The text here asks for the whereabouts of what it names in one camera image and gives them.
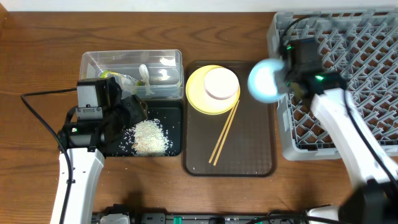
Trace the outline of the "light blue bowl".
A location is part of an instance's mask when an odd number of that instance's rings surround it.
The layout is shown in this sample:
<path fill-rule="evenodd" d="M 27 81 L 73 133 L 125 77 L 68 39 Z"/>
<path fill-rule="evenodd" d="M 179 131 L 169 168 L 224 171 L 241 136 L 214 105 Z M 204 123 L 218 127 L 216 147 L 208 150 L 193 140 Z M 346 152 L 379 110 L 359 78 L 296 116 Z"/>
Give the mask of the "light blue bowl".
<path fill-rule="evenodd" d="M 252 68 L 248 77 L 248 90 L 254 99 L 262 103 L 275 103 L 287 92 L 282 71 L 284 62 L 276 58 L 261 60 Z"/>

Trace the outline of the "white wrapper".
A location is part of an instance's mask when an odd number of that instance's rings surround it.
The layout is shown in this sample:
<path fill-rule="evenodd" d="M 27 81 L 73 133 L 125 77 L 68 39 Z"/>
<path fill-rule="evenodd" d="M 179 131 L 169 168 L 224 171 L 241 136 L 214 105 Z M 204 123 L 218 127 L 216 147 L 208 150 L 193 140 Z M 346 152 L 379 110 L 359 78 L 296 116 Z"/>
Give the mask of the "white wrapper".
<path fill-rule="evenodd" d="M 151 87 L 150 87 L 150 83 L 149 83 L 150 78 L 149 78 L 149 71 L 148 71 L 147 66 L 144 65 L 144 64 L 141 64 L 139 66 L 139 73 L 140 73 L 140 75 L 142 77 L 142 80 L 144 82 L 144 86 L 145 86 L 145 89 L 146 89 L 146 96 L 153 95 L 154 92 L 151 90 Z"/>

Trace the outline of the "pink rice bowl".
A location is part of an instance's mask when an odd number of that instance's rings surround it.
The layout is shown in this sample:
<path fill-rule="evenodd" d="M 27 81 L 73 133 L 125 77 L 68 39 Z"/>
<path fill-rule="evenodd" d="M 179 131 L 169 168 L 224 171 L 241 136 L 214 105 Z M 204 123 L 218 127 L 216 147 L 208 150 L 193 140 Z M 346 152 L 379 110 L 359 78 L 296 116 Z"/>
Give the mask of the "pink rice bowl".
<path fill-rule="evenodd" d="M 203 86 L 205 92 L 216 100 L 227 100 L 239 90 L 237 76 L 231 70 L 218 67 L 206 73 Z"/>

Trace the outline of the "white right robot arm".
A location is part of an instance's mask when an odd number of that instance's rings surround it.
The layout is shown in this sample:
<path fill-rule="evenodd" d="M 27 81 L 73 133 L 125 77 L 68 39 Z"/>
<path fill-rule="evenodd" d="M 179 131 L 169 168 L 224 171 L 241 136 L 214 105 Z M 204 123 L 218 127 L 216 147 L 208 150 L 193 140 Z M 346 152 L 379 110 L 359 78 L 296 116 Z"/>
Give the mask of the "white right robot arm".
<path fill-rule="evenodd" d="M 331 137 L 349 174 L 352 195 L 338 209 L 345 223 L 397 223 L 397 162 L 373 136 L 352 101 L 346 80 L 326 70 L 315 39 L 281 42 L 284 83 Z"/>

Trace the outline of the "yellow plate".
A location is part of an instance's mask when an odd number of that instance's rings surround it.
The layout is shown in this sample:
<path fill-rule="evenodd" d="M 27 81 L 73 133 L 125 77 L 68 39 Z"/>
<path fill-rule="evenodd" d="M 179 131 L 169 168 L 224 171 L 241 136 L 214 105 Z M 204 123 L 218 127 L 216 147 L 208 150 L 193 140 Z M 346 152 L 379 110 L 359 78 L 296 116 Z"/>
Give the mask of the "yellow plate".
<path fill-rule="evenodd" d="M 207 72 L 220 65 L 205 65 L 196 69 L 188 78 L 185 92 L 188 102 L 197 111 L 208 114 L 218 115 L 230 110 L 238 101 L 240 96 L 240 85 L 238 92 L 227 100 L 216 100 L 208 95 L 203 86 L 203 80 Z"/>

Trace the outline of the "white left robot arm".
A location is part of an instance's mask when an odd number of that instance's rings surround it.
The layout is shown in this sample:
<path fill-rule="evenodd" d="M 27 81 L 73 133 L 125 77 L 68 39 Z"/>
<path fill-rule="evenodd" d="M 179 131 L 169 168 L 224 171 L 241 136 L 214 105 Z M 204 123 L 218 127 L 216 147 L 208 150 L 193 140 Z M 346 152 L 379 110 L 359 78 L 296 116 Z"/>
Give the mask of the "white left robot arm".
<path fill-rule="evenodd" d="M 147 103 L 136 95 L 108 105 L 73 107 L 58 133 L 60 173 L 51 223 L 90 223 L 105 159 L 127 129 L 147 118 Z"/>

